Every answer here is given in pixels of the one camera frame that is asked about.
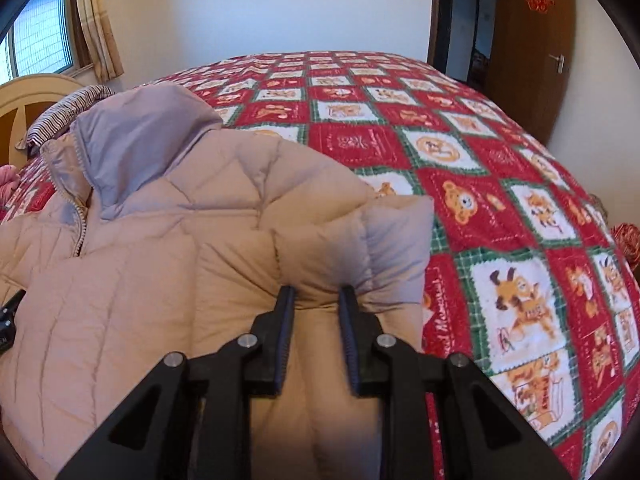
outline bedspread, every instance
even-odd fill
[[[238,57],[164,80],[381,196],[433,196],[424,351],[473,355],[574,478],[603,462],[640,400],[640,290],[588,193],[497,105],[377,52]],[[23,171],[33,183],[3,222],[52,194],[38,160]]]

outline reindeer print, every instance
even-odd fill
[[[538,324],[549,338],[555,338],[553,314],[546,304],[546,298],[540,293],[539,283],[532,285],[524,276],[516,275],[514,267],[508,270],[506,280],[500,279],[499,270],[492,272],[490,279],[498,296],[496,308],[503,311],[512,308],[516,311],[516,321],[510,329],[510,335],[517,332],[523,339],[524,327]]]

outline jacket collar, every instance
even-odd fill
[[[113,219],[127,197],[167,174],[206,132],[221,127],[204,101],[164,82],[99,102],[41,152],[60,192],[86,206],[93,187],[101,218]]]

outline wooden door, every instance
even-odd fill
[[[575,0],[497,0],[484,91],[543,144],[562,105],[574,39]]]

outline wooden headboard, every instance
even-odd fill
[[[23,76],[0,86],[0,166],[23,167],[27,152],[16,144],[44,110],[79,88],[78,81],[59,74]]]

